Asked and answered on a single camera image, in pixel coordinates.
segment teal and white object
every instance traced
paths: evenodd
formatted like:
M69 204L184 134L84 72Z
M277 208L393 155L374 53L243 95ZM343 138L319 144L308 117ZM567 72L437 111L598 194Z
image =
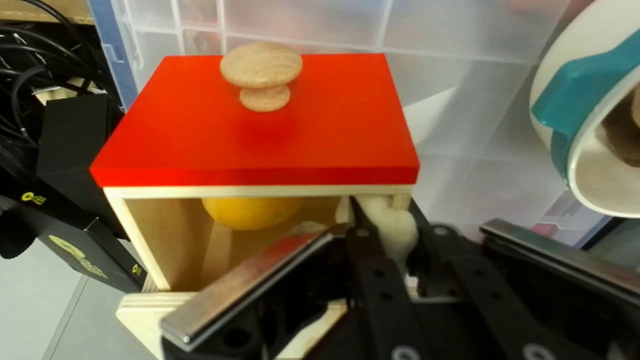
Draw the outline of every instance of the teal and white object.
M596 0L552 44L531 112L558 172L588 208L640 218L640 169L609 147L602 121L640 85L640 3Z

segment yellow ball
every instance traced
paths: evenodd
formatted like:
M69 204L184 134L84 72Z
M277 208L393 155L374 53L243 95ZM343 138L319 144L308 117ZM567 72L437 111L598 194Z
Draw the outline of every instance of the yellow ball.
M301 198L204 198L214 222L232 230L260 230L291 221L301 210Z

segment clear plastic container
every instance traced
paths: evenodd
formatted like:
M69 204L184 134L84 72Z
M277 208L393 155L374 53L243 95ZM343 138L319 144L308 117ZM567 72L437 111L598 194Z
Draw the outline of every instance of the clear plastic container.
M103 41L121 41L105 48L124 48L112 70L126 106L171 54L226 54L253 41L301 53L387 53L424 163L417 201L432 221L465 230L492 217L534 227L565 192L546 150L533 141L529 104L516 117L508 109L520 90L526 98L523 86L568 0L534 10L512 4L112 0L110 18L103 0L91 0Z

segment teal object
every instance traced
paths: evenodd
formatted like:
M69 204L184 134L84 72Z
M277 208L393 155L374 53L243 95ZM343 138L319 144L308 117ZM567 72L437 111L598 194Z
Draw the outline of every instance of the teal object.
M567 62L533 106L536 121L554 131L550 152L565 178L583 125L636 67L640 67L640 31L610 53Z

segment red lid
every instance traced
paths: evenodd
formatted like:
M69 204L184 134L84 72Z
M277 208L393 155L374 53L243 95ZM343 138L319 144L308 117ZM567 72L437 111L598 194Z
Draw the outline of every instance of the red lid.
M305 56L273 114L238 102L220 56L166 58L100 150L100 186L415 184L418 157L382 54Z

